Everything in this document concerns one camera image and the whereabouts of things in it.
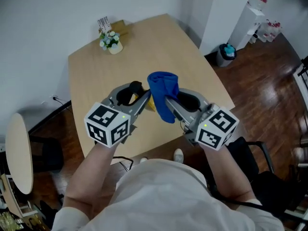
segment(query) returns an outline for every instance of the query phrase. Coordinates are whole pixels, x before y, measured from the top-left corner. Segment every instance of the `white shirt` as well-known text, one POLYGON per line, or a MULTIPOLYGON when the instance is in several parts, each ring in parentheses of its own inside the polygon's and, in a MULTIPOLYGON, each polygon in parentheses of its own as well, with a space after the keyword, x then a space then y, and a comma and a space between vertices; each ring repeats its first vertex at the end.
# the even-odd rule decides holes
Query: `white shirt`
MULTIPOLYGON (((251 203, 260 204, 258 200, 251 203)), ((94 219, 62 208, 52 231, 258 231, 284 230, 272 214, 246 206, 229 209, 207 191, 197 170, 163 159, 140 163, 125 174, 94 219)))

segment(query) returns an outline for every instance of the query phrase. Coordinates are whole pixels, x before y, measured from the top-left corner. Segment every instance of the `chair armrest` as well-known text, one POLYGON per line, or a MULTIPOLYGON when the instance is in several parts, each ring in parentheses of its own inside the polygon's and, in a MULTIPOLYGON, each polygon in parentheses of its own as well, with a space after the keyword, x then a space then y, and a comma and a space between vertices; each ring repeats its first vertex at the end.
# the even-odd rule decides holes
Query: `chair armrest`
POLYGON ((272 163, 272 161, 271 161, 270 154, 269 154, 269 152, 268 152, 268 149, 267 149, 267 147, 266 147, 266 144, 265 144, 264 142, 261 142, 261 141, 247 142, 247 144, 248 144, 248 145, 256 145, 256 146, 258 146, 258 147, 262 150, 262 152, 263 152, 263 154, 264 154, 264 156, 265 156, 265 160, 266 160, 266 162, 268 163, 269 170, 270 170, 270 172, 272 172, 272 173, 274 174, 273 163, 272 163))

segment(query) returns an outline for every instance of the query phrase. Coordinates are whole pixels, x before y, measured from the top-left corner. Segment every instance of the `blue cloth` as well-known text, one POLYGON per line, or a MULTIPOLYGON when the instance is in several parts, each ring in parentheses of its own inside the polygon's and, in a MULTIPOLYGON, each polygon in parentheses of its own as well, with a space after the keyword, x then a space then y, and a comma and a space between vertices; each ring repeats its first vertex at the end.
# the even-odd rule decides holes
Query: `blue cloth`
POLYGON ((178 76, 168 72, 154 72, 148 76, 148 82, 160 117, 165 122, 174 123, 175 117, 166 105, 165 96, 177 99, 178 76))

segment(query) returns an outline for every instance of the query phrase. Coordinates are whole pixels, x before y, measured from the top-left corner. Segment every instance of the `round table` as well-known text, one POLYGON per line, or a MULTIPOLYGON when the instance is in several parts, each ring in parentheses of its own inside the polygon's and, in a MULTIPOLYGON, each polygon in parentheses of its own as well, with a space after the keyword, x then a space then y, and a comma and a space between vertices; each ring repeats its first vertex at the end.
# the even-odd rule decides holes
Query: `round table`
POLYGON ((29 134, 23 117, 15 113, 5 137, 5 152, 11 177, 17 188, 29 194, 33 186, 33 166, 29 134))

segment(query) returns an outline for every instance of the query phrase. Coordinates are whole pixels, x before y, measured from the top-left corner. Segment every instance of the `white flowers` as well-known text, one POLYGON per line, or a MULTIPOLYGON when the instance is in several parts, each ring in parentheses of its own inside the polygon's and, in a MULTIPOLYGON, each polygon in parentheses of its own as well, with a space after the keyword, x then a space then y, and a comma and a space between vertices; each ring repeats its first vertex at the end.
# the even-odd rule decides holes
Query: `white flowers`
POLYGON ((105 51, 107 48, 115 49, 120 41, 120 34, 114 31, 100 32, 100 47, 105 51))

